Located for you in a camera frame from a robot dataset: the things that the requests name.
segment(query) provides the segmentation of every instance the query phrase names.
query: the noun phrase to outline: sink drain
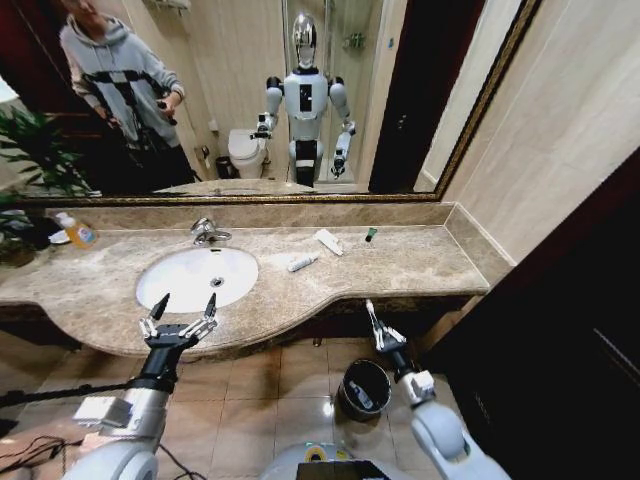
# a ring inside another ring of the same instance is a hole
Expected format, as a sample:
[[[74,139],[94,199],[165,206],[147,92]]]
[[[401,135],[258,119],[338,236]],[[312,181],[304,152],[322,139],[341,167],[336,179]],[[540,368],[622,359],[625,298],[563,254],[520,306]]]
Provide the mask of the sink drain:
[[[222,277],[213,277],[213,279],[209,282],[209,285],[213,288],[220,287],[224,283],[224,278]]]

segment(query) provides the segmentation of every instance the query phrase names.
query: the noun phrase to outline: soap dispenser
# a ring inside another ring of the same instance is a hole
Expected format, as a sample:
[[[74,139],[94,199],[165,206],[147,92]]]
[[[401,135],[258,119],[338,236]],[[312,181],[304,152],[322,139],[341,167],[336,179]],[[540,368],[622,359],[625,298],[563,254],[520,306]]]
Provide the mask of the soap dispenser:
[[[60,225],[65,229],[69,240],[76,247],[79,248],[91,248],[91,246],[98,240],[96,232],[84,223],[77,221],[66,212],[61,212],[56,215]]]

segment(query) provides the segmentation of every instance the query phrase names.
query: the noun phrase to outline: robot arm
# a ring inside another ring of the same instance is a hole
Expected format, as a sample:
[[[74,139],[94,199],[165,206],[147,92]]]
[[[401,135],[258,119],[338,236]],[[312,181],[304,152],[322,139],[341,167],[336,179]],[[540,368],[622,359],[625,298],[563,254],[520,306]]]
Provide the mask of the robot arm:
[[[418,372],[408,359],[407,339],[377,319],[371,300],[366,302],[378,353],[391,359],[396,383],[411,409],[411,430],[420,448],[446,480],[508,480],[510,477],[485,455],[463,428],[458,416],[435,401],[435,385],[428,371]]]
[[[63,480],[157,478],[155,452],[164,433],[166,404],[178,381],[178,361],[218,325],[215,293],[204,315],[189,325],[156,325],[168,301],[169,294],[139,322],[151,350],[124,398],[88,397],[74,415],[81,425],[100,426],[97,439],[103,444],[80,458]]]
[[[251,138],[271,138],[271,132],[278,125],[278,109],[283,94],[282,81],[278,77],[269,77],[267,79],[267,111],[258,115],[256,132],[251,135]]]
[[[349,146],[351,145],[351,137],[356,134],[356,124],[349,119],[351,112],[347,103],[347,89],[344,81],[340,77],[336,77],[329,86],[329,98],[331,103],[336,107],[338,115],[342,118],[342,133],[338,137],[336,143],[336,151],[333,155],[333,167],[331,173],[338,178],[345,171],[344,165],[347,163],[349,156]]]

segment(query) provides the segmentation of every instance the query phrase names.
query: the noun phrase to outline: person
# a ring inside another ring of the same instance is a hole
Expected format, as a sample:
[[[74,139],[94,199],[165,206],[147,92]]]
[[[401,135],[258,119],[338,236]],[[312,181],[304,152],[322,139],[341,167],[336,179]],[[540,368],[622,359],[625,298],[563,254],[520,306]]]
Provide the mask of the person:
[[[61,0],[69,12],[60,45],[73,89],[121,132],[139,191],[193,183],[195,172],[175,129],[184,87],[151,49],[93,0]]]

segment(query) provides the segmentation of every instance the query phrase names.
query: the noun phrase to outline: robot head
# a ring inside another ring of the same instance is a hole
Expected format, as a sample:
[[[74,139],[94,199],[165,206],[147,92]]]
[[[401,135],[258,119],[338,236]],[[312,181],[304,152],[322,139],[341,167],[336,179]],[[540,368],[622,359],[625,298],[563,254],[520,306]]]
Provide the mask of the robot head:
[[[300,68],[306,70],[313,67],[317,38],[313,18],[306,13],[299,14],[293,22],[292,40]]]

